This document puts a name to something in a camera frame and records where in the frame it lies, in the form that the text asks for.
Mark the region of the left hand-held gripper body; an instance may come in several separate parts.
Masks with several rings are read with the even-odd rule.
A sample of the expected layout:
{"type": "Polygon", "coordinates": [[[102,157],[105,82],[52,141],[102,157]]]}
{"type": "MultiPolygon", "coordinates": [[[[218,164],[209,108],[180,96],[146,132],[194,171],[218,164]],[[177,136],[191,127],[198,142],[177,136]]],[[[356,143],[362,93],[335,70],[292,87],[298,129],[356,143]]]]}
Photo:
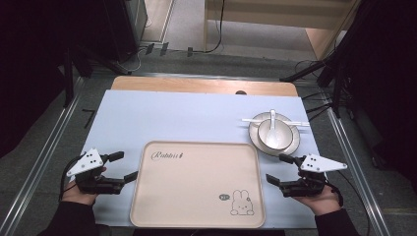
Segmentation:
{"type": "Polygon", "coordinates": [[[75,177],[80,191],[85,194],[119,195],[125,182],[123,179],[106,178],[102,175],[109,154],[100,154],[95,147],[82,154],[67,171],[75,177]]]}

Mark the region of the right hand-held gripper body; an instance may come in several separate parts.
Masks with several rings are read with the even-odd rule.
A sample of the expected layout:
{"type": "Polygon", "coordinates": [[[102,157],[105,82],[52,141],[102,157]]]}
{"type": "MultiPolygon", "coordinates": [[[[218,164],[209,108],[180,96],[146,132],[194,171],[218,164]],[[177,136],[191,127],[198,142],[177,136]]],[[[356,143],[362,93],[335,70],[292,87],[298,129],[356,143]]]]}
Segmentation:
{"type": "Polygon", "coordinates": [[[343,170],[346,163],[338,162],[316,154],[294,157],[300,178],[297,181],[280,182],[278,187],[283,196],[287,197],[313,197],[320,194],[328,182],[326,172],[343,170]]]}

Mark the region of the person's left hand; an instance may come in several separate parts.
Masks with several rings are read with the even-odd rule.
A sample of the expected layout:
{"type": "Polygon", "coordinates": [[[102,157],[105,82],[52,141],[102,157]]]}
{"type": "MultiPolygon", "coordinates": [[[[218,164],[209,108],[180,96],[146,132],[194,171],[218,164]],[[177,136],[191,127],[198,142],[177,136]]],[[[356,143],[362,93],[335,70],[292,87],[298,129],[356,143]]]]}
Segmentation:
{"type": "Polygon", "coordinates": [[[78,185],[71,181],[64,189],[62,196],[62,202],[71,202],[87,206],[92,206],[95,203],[98,194],[85,194],[82,193],[78,185]]]}

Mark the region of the person's right hand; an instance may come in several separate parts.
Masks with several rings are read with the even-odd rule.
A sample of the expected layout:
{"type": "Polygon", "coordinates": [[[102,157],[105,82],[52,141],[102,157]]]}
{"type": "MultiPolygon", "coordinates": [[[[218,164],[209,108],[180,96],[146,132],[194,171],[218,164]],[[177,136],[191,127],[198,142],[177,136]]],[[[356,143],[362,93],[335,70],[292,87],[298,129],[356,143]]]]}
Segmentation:
{"type": "Polygon", "coordinates": [[[324,186],[319,195],[313,197],[294,197],[294,200],[308,207],[316,216],[341,209],[338,202],[338,194],[330,186],[324,186]]]}

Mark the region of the white plate with dark rim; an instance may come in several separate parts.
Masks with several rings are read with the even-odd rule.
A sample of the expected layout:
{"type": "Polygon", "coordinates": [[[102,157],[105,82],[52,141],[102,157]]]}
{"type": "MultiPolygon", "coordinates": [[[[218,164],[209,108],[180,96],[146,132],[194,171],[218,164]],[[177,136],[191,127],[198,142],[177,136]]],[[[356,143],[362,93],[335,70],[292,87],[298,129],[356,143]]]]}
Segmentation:
{"type": "Polygon", "coordinates": [[[276,124],[275,129],[278,135],[285,141],[285,148],[274,149],[267,147],[263,142],[269,130],[270,115],[268,112],[263,112],[254,117],[254,122],[249,123],[249,136],[252,143],[262,152],[278,156],[281,153],[291,154],[300,144],[300,134],[296,126],[288,126],[287,122],[290,119],[284,115],[277,113],[275,115],[276,124]]]}

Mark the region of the white bowl with dark rim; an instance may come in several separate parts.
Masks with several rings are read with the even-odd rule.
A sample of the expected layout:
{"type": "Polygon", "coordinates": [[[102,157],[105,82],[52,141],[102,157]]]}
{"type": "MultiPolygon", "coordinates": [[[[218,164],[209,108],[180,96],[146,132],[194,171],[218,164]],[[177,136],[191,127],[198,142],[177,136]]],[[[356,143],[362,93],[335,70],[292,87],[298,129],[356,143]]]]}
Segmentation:
{"type": "Polygon", "coordinates": [[[288,148],[291,145],[291,143],[293,142],[293,133],[292,133],[291,128],[287,124],[285,124],[284,122],[282,122],[280,120],[275,121],[275,129],[276,129],[276,132],[277,132],[278,138],[279,138],[279,147],[278,147],[278,149],[270,148],[266,145],[266,138],[267,138],[267,133],[268,133],[268,130],[269,130],[269,122],[270,122],[270,119],[267,119],[266,121],[263,121],[259,125],[258,136],[259,136],[259,139],[261,141],[261,144],[264,145],[266,148],[269,148],[271,150],[284,150],[284,149],[288,148]]]}

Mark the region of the white ceramic spoon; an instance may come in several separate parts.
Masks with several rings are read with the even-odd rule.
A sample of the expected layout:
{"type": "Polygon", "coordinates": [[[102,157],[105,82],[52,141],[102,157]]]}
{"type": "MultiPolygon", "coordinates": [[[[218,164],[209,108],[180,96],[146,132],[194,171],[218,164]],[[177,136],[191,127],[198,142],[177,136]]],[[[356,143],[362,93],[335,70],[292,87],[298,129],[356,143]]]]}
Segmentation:
{"type": "Polygon", "coordinates": [[[275,121],[276,121],[275,116],[276,116],[275,110],[271,109],[269,111],[270,122],[269,122],[269,130],[268,130],[267,138],[266,138],[266,145],[269,148],[278,149],[278,147],[279,147],[279,138],[278,138],[278,134],[277,134],[276,129],[275,129],[275,121]]]}

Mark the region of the beige rabbit print tray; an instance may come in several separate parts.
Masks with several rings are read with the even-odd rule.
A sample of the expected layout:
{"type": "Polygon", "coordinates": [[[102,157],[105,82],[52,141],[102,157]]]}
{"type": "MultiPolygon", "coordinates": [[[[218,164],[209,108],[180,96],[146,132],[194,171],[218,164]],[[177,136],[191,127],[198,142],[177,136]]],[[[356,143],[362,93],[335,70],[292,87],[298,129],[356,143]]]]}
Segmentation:
{"type": "Polygon", "coordinates": [[[266,220],[256,149],[249,144],[150,142],[130,213],[149,228],[258,228],[266,220]]]}

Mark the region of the light blue table mat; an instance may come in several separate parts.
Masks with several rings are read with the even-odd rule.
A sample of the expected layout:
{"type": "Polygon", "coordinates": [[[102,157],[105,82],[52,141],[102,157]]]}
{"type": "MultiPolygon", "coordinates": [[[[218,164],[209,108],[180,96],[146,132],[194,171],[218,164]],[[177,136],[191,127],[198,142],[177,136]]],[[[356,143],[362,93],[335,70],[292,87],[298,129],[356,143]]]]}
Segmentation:
{"type": "MultiPolygon", "coordinates": [[[[193,142],[249,144],[248,119],[276,110],[291,121],[305,123],[307,116],[298,96],[208,94],[161,91],[109,90],[105,93],[85,146],[101,153],[122,150],[123,159],[107,166],[107,175],[122,177],[138,172],[146,144],[193,142]]],[[[266,220],[263,229],[312,228],[310,210],[281,195],[266,175],[283,181],[297,177],[294,165],[257,151],[266,220]]],[[[118,196],[102,195],[94,205],[98,222],[136,226],[130,213],[137,181],[118,196]]]]}

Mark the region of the black tripod stand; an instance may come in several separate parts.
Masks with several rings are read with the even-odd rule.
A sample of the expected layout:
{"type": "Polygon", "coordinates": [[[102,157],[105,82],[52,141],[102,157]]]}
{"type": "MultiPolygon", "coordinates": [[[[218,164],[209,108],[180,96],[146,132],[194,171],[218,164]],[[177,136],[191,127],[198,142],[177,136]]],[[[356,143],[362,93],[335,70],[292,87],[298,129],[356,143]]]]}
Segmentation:
{"type": "Polygon", "coordinates": [[[130,75],[130,72],[127,69],[123,69],[121,66],[116,66],[110,60],[105,59],[99,54],[83,46],[76,45],[74,47],[68,47],[64,52],[63,63],[65,89],[64,107],[68,107],[75,98],[73,68],[76,68],[82,77],[89,78],[93,72],[89,59],[96,61],[98,64],[109,69],[116,75],[130,75]]]}
{"type": "Polygon", "coordinates": [[[309,67],[295,73],[292,76],[281,78],[281,82],[293,83],[306,75],[313,74],[318,70],[322,70],[317,78],[317,83],[320,88],[327,87],[331,81],[334,81],[333,94],[330,103],[331,110],[337,118],[339,115],[340,97],[341,97],[341,83],[346,77],[346,59],[349,55],[349,47],[345,43],[340,43],[334,48],[332,53],[325,59],[316,61],[309,67]]]}

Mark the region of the dark curtain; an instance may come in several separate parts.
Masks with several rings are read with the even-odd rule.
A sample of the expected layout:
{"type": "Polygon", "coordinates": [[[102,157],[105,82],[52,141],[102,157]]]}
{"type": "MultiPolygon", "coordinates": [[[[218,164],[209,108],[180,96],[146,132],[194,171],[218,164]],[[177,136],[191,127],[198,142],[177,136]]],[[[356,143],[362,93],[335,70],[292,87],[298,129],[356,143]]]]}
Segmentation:
{"type": "Polygon", "coordinates": [[[362,0],[345,38],[362,134],[417,194],[417,0],[362,0]]]}
{"type": "Polygon", "coordinates": [[[64,52],[99,33],[102,0],[0,0],[0,158],[64,89],[64,52]]]}

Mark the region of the wooden table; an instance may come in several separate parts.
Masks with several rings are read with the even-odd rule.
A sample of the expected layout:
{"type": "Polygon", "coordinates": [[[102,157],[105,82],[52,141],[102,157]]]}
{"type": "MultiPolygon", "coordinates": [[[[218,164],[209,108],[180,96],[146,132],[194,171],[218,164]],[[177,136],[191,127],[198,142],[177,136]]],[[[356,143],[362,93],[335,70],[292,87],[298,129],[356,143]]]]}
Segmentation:
{"type": "Polygon", "coordinates": [[[290,83],[253,82],[202,78],[119,76],[112,86],[116,90],[172,91],[221,94],[297,96],[290,83]]]}

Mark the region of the black cabinet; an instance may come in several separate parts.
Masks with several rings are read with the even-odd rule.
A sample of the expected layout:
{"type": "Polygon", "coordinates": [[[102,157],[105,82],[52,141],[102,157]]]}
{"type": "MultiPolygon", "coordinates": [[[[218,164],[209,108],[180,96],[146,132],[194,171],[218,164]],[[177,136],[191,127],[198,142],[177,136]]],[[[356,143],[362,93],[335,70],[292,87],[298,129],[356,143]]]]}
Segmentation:
{"type": "Polygon", "coordinates": [[[148,21],[145,0],[103,0],[115,46],[115,58],[124,62],[139,51],[148,21]]]}

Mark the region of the light wooden desk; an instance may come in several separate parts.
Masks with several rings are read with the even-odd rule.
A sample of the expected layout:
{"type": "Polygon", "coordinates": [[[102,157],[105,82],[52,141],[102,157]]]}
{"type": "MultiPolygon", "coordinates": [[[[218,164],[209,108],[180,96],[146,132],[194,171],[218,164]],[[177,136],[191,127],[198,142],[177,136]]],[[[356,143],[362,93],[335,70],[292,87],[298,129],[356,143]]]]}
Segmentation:
{"type": "Polygon", "coordinates": [[[362,0],[205,0],[204,43],[208,20],[304,28],[316,57],[328,56],[348,30],[362,0]]]}

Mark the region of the metal floor rail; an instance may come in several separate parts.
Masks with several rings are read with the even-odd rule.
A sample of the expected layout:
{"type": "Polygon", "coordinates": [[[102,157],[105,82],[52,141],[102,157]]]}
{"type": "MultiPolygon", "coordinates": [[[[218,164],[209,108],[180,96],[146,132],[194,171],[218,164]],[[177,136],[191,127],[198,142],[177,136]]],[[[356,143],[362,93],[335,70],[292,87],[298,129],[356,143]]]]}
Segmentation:
{"type": "Polygon", "coordinates": [[[18,146],[0,158],[0,236],[11,236],[78,103],[86,78],[75,79],[74,98],[64,107],[60,93],[30,127],[18,146]]]}
{"type": "Polygon", "coordinates": [[[356,191],[369,218],[370,226],[374,229],[376,236],[391,236],[381,208],[368,184],[365,172],[357,159],[357,155],[348,139],[341,119],[336,117],[331,108],[328,109],[327,115],[340,144],[343,156],[348,164],[356,185],[356,191]]]}

